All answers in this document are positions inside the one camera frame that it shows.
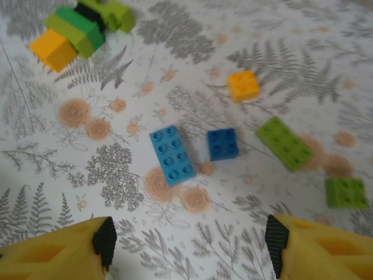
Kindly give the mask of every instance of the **green lego brick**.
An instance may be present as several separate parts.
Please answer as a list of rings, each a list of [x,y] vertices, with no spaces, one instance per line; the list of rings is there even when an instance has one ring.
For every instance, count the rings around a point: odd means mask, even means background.
[[[112,31],[116,32],[118,31],[118,24],[117,21],[115,20],[115,16],[112,11],[108,10],[105,8],[104,5],[100,3],[100,1],[94,1],[94,0],[77,0],[78,3],[82,3],[86,5],[87,7],[90,7],[97,13],[99,13],[107,26],[107,28]]]
[[[290,171],[302,168],[314,156],[303,141],[292,133],[279,117],[268,120],[256,131],[256,135]]]
[[[364,182],[353,178],[325,180],[326,200],[330,208],[367,209]]]
[[[94,53],[94,48],[88,37],[59,16],[51,15],[47,17],[44,20],[44,24],[68,39],[81,57],[89,58]]]
[[[66,7],[57,9],[56,15],[64,21],[70,23],[73,27],[79,29],[81,32],[84,32],[87,35],[95,51],[105,42],[104,36],[101,34],[96,22],[91,22],[84,16],[81,16],[74,10]]]
[[[120,31],[129,33],[135,27],[135,18],[129,7],[123,6],[118,1],[109,1],[105,8],[114,14]]]

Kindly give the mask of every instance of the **floral tablecloth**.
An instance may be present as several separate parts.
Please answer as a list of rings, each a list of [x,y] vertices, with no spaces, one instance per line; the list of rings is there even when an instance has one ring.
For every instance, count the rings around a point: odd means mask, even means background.
[[[60,73],[27,49],[67,0],[0,1],[0,243],[97,216],[118,232],[115,279],[275,276],[269,214],[373,237],[373,210],[328,209],[323,181],[373,198],[372,10],[349,0],[128,0],[108,33]],[[227,74],[253,69],[257,99]],[[255,136],[280,116],[314,151],[290,173]],[[149,133],[175,124],[198,171],[168,188]],[[236,129],[240,156],[210,162],[206,133]]]

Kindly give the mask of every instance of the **light blue lego brick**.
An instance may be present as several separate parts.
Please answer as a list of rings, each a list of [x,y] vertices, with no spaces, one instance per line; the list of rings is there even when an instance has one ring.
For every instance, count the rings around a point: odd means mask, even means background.
[[[174,125],[155,131],[149,136],[170,187],[196,176]]]
[[[238,146],[233,128],[209,131],[207,133],[210,160],[233,159],[238,156]]]

